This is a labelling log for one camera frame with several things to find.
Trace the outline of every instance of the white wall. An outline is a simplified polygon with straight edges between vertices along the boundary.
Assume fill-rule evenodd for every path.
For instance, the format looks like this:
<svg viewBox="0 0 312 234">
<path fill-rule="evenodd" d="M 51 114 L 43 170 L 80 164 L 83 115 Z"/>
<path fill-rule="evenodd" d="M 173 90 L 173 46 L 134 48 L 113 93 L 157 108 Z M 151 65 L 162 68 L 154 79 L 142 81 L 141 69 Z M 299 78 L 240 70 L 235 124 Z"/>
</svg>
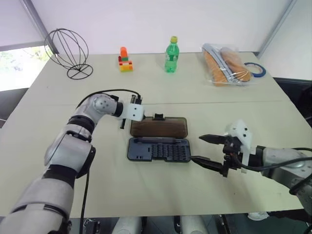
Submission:
<svg viewBox="0 0 312 234">
<path fill-rule="evenodd" d="M 43 41 L 20 0 L 0 0 L 0 47 Z"/>
<path fill-rule="evenodd" d="M 178 36 L 181 52 L 204 42 L 258 51 L 290 0 L 33 0 L 48 31 L 82 35 L 91 54 L 159 53 Z"/>
<path fill-rule="evenodd" d="M 273 77 L 312 80 L 312 0 L 297 0 L 260 60 Z"/>
</svg>

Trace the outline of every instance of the blue tape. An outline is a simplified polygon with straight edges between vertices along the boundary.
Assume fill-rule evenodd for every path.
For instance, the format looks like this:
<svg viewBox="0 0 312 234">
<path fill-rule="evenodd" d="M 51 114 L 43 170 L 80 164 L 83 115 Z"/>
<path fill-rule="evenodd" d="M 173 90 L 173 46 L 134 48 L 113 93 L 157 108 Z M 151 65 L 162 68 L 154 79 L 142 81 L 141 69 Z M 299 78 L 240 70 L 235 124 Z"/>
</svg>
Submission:
<svg viewBox="0 0 312 234">
<path fill-rule="evenodd" d="M 251 72 L 251 74 L 253 75 L 253 77 L 263 77 L 266 73 L 267 73 L 267 71 L 265 70 L 265 68 L 263 67 L 263 66 L 261 66 L 260 64 L 258 64 L 258 63 L 254 63 L 254 62 L 246 62 L 246 63 L 244 63 L 247 67 L 248 67 L 248 65 L 253 65 L 253 66 L 255 66 L 255 67 L 257 67 L 258 69 L 259 69 L 259 71 L 260 71 L 260 73 L 253 73 L 253 72 Z"/>
</svg>

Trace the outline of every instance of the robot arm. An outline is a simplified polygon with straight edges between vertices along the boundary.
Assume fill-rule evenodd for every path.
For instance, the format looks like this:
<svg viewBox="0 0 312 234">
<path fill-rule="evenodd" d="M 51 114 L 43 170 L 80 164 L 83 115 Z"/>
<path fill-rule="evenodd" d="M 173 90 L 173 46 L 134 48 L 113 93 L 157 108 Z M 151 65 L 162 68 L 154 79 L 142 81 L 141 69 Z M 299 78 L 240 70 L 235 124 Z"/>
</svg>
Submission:
<svg viewBox="0 0 312 234">
<path fill-rule="evenodd" d="M 1 222 L 0 233 L 68 233 L 75 179 L 85 175 L 94 159 L 92 133 L 104 115 L 141 121 L 143 107 L 124 104 L 117 97 L 88 97 L 69 119 L 44 156 L 46 170 L 24 191 L 10 214 Z"/>
<path fill-rule="evenodd" d="M 290 193 L 296 195 L 306 212 L 312 215 L 312 157 L 296 149 L 251 148 L 252 134 L 241 120 L 227 126 L 224 136 L 208 134 L 199 138 L 208 143 L 223 144 L 224 162 L 214 162 L 201 156 L 191 157 L 192 161 L 224 177 L 228 176 L 229 169 L 242 168 L 243 173 L 246 170 L 261 172 L 263 176 L 290 188 Z"/>
</svg>

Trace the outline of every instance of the green bottle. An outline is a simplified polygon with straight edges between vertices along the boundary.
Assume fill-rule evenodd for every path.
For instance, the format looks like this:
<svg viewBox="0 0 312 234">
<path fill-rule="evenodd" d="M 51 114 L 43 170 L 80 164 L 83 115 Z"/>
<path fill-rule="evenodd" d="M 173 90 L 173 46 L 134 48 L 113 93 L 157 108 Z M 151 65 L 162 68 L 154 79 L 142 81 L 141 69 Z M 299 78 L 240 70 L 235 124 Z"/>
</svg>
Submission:
<svg viewBox="0 0 312 234">
<path fill-rule="evenodd" d="M 177 37 L 171 37 L 170 45 L 166 49 L 165 71 L 169 73 L 176 71 L 177 59 L 180 52 L 176 43 Z"/>
</svg>

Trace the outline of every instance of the beige table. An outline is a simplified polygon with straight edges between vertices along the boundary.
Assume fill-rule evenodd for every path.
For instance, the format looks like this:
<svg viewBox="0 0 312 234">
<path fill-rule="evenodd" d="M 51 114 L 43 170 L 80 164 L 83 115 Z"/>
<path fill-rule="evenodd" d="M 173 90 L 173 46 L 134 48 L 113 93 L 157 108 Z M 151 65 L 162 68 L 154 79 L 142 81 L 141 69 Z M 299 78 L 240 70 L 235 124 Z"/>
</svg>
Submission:
<svg viewBox="0 0 312 234">
<path fill-rule="evenodd" d="M 260 63 L 252 53 L 240 55 L 244 62 Z M 89 93 L 114 88 L 138 91 L 145 104 L 289 100 L 268 73 L 258 78 L 257 85 L 220 88 L 209 82 L 207 65 L 201 53 L 180 54 L 175 74 L 163 71 L 163 56 L 130 55 L 134 71 L 121 73 L 117 55 L 91 55 L 88 63 L 94 72 L 80 81 L 69 79 L 64 68 L 49 61 L 21 104 L 76 105 Z"/>
<path fill-rule="evenodd" d="M 19 105 L 0 135 L 0 216 L 6 215 L 25 186 L 43 170 L 43 155 L 73 112 L 74 105 Z M 202 134 L 223 134 L 226 124 L 244 118 L 253 145 L 311 147 L 312 132 L 289 101 L 149 104 L 146 114 L 183 116 L 193 155 L 222 161 L 222 146 Z M 190 163 L 131 162 L 125 130 L 106 116 L 94 132 L 97 155 L 91 167 L 86 217 L 193 215 L 299 209 L 288 189 L 259 173 L 230 170 L 229 177 Z M 75 184 L 71 216 L 79 217 L 85 178 Z"/>
</svg>

